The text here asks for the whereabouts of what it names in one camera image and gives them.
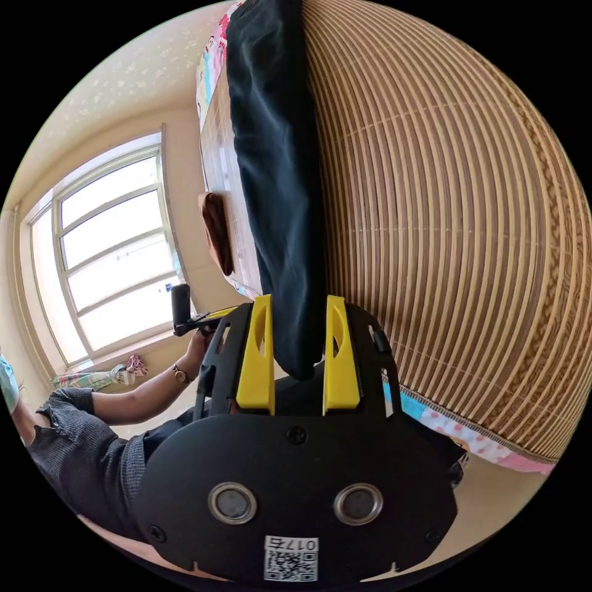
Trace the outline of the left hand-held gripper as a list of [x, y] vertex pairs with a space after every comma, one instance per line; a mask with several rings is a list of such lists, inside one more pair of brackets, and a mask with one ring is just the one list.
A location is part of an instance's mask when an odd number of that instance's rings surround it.
[[173, 334], [176, 337], [183, 337], [192, 331], [199, 331], [204, 336], [210, 335], [217, 330], [221, 320], [238, 307], [238, 305], [231, 306], [185, 320], [182, 320], [179, 315], [173, 316]]

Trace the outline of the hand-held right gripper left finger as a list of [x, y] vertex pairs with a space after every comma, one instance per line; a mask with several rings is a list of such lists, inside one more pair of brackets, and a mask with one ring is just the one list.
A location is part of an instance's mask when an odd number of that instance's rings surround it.
[[270, 294], [254, 300], [236, 393], [241, 411], [276, 411], [272, 310]]

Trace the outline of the person's left hand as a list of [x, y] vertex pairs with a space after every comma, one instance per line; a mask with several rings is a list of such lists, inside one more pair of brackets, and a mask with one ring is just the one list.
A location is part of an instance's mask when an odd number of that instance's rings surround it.
[[206, 330], [205, 334], [195, 331], [188, 343], [183, 357], [177, 362], [178, 368], [186, 373], [190, 380], [197, 378], [205, 354], [214, 336], [214, 331]]

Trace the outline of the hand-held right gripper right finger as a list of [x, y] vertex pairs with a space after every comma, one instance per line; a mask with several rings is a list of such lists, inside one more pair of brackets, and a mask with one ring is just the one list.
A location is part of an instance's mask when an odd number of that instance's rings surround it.
[[326, 310], [323, 414], [355, 411], [360, 401], [345, 300], [329, 295]]

